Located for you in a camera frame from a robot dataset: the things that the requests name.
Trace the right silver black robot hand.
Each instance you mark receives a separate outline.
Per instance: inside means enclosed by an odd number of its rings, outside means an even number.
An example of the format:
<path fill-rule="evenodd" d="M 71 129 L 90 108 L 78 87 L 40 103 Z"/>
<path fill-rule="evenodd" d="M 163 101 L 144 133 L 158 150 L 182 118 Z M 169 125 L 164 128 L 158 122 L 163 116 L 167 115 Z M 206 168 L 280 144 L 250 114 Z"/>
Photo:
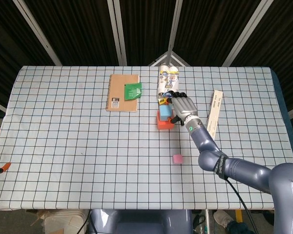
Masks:
<path fill-rule="evenodd" d="M 171 104 L 175 111 L 175 117 L 170 119 L 170 123 L 175 124 L 180 122 L 181 125 L 184 126 L 184 124 L 188 123 L 190 120 L 199 118 L 197 107 L 186 93 L 170 90 L 168 94 L 167 103 Z"/>

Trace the medium blue foam cube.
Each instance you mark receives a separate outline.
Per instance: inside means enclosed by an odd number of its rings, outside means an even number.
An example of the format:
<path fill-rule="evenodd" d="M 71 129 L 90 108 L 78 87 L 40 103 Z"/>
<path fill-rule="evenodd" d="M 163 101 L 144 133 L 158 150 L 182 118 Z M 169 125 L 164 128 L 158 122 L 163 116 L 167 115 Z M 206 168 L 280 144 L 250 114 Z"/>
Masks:
<path fill-rule="evenodd" d="M 159 106 L 159 118 L 160 121 L 168 121 L 172 117 L 173 111 L 170 105 L 160 105 Z"/>

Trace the large orange foam cube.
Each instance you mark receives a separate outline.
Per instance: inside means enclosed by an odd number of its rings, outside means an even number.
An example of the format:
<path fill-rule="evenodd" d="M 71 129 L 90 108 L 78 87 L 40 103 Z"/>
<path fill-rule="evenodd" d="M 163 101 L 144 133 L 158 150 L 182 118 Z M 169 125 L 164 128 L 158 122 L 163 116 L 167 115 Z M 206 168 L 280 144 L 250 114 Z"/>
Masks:
<path fill-rule="evenodd" d="M 169 129 L 174 128 L 174 124 L 170 122 L 171 121 L 170 117 L 167 119 L 167 121 L 161 121 L 160 120 L 160 112 L 159 112 L 159 110 L 157 111 L 156 120 L 157 120 L 157 128 L 158 128 L 158 130 L 169 130 Z"/>

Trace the plastic-wrapped tape roll pack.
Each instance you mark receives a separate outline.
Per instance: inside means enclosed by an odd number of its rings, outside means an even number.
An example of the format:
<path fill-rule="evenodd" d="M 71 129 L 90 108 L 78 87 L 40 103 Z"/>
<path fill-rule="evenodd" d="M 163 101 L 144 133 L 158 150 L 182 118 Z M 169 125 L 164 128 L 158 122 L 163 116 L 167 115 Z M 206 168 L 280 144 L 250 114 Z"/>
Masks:
<path fill-rule="evenodd" d="M 158 102 L 166 104 L 168 98 L 179 91 L 179 70 L 176 66 L 160 66 L 158 78 Z"/>

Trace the wooden ruler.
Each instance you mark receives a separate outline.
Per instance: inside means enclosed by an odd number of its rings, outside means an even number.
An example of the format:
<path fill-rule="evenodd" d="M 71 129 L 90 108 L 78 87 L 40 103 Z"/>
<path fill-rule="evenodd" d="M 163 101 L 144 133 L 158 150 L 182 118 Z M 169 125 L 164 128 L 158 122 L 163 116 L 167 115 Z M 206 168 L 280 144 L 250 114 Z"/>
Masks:
<path fill-rule="evenodd" d="M 215 90 L 213 93 L 213 98 L 212 98 L 210 113 L 208 118 L 208 125 L 207 125 L 207 130 L 210 136 L 212 137 L 212 139 L 215 139 L 215 135 L 216 135 L 222 96 L 223 96 L 222 91 Z"/>

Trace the green foil sachet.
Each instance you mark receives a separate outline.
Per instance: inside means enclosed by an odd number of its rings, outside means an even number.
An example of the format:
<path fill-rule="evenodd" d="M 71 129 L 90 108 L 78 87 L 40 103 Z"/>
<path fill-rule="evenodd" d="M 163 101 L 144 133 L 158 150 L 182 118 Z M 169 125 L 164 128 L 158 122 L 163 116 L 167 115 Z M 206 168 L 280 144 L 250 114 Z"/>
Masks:
<path fill-rule="evenodd" d="M 124 98 L 125 100 L 135 100 L 142 95 L 142 84 L 127 83 L 124 85 Z"/>

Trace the white triangular screen foot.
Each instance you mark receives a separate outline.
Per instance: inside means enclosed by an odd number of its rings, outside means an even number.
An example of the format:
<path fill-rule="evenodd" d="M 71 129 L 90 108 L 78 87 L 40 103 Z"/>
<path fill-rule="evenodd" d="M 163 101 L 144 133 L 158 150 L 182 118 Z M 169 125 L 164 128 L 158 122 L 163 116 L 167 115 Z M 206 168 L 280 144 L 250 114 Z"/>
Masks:
<path fill-rule="evenodd" d="M 151 62 L 148 66 L 162 66 L 166 65 L 167 62 L 167 52 L 160 55 L 158 58 L 156 58 L 153 62 Z M 179 55 L 177 55 L 175 52 L 171 52 L 171 55 L 169 57 L 169 66 L 182 66 L 182 67 L 189 67 L 190 64 L 187 63 L 183 58 L 181 58 Z"/>

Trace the kraft spiral notebook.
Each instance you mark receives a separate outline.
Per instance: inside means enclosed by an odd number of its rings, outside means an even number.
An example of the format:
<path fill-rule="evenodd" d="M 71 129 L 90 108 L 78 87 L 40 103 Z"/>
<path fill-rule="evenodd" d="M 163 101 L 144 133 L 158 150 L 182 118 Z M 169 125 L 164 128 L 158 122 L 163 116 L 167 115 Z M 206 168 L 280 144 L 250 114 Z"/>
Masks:
<path fill-rule="evenodd" d="M 105 109 L 114 112 L 136 112 L 137 100 L 125 100 L 125 85 L 138 81 L 138 75 L 110 75 Z"/>

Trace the white sneaker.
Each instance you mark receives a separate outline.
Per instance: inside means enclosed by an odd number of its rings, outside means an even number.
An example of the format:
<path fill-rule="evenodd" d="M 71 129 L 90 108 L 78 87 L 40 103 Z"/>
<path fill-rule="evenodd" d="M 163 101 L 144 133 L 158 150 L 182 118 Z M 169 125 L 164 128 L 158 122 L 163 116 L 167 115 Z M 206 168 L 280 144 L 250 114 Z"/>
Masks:
<path fill-rule="evenodd" d="M 213 213 L 214 220 L 217 224 L 222 226 L 224 229 L 234 221 L 234 219 L 226 213 L 224 210 L 217 210 Z"/>

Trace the grey-blue robot torso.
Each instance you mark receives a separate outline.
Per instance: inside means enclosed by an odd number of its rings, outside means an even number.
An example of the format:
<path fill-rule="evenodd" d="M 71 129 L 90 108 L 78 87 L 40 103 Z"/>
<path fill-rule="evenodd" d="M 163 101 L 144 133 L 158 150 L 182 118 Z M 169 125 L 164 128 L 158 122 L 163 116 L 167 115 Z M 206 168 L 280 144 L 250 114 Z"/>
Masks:
<path fill-rule="evenodd" d="M 191 210 L 93 209 L 87 234 L 193 234 Z"/>

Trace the checkered light blue tablecloth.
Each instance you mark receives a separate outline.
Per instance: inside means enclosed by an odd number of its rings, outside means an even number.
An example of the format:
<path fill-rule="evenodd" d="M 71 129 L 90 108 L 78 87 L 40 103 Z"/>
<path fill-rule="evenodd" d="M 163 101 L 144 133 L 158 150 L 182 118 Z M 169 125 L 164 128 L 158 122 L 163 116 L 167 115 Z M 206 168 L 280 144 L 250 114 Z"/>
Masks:
<path fill-rule="evenodd" d="M 138 75 L 136 112 L 105 109 L 112 74 Z M 184 126 L 157 128 L 159 69 L 147 66 L 25 66 L 0 126 L 0 210 L 273 208 L 241 183 L 238 194 L 198 165 Z M 206 124 L 223 92 L 217 146 L 229 157 L 273 168 L 293 163 L 293 131 L 268 67 L 180 67 L 179 89 Z M 182 164 L 173 155 L 183 156 Z"/>

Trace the dark pleated screen fabric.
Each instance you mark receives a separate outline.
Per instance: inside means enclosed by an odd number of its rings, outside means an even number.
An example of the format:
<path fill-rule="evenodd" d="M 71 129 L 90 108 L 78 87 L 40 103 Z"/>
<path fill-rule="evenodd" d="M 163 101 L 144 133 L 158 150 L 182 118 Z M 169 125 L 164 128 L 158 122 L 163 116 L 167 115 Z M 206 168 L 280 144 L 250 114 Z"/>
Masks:
<path fill-rule="evenodd" d="M 19 70 L 54 65 L 16 6 L 0 0 L 0 105 L 6 106 Z M 61 65 L 118 65 L 115 28 L 124 36 L 127 65 L 148 65 L 169 49 L 178 0 L 21 0 Z M 173 52 L 192 66 L 221 66 L 256 10 L 269 0 L 183 0 Z M 293 110 L 293 0 L 272 3 L 232 61 L 268 66 Z"/>

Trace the dark trouser leg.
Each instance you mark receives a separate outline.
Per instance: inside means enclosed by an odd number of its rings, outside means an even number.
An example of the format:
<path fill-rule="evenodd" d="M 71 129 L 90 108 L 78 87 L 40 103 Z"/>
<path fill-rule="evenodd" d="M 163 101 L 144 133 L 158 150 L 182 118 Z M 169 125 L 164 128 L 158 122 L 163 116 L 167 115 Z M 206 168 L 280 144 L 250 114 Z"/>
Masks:
<path fill-rule="evenodd" d="M 249 234 L 249 228 L 244 222 L 231 221 L 226 226 L 226 234 Z"/>

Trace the white plastic bin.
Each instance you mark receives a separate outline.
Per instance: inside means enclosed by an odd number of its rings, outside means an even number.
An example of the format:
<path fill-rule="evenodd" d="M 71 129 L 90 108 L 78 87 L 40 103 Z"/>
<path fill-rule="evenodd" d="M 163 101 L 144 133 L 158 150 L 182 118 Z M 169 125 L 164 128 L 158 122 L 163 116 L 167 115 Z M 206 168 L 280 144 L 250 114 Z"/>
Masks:
<path fill-rule="evenodd" d="M 85 234 L 89 210 L 52 210 L 44 215 L 44 232 L 53 234 Z"/>

